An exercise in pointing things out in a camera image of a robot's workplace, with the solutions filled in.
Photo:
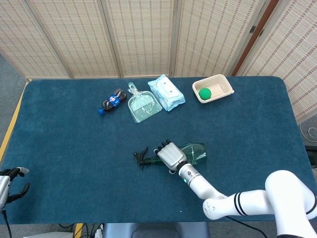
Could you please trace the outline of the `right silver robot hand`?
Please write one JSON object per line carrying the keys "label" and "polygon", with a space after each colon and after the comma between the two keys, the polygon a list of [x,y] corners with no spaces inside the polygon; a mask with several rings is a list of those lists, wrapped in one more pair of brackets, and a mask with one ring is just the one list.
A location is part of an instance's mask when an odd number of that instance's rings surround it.
{"label": "right silver robot hand", "polygon": [[175,174],[179,170],[179,164],[187,161],[186,155],[172,141],[166,140],[158,146],[154,153],[168,167],[170,174]]}

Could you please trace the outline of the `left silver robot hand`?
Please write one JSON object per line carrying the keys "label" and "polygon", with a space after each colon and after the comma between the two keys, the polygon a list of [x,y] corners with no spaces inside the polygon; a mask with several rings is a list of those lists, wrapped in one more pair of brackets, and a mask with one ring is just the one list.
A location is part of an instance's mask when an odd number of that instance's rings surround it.
{"label": "left silver robot hand", "polygon": [[30,183],[26,183],[22,191],[9,195],[10,186],[14,178],[17,176],[24,177],[29,170],[24,167],[15,167],[13,169],[5,169],[0,172],[0,210],[2,211],[6,204],[22,198],[29,190]]}

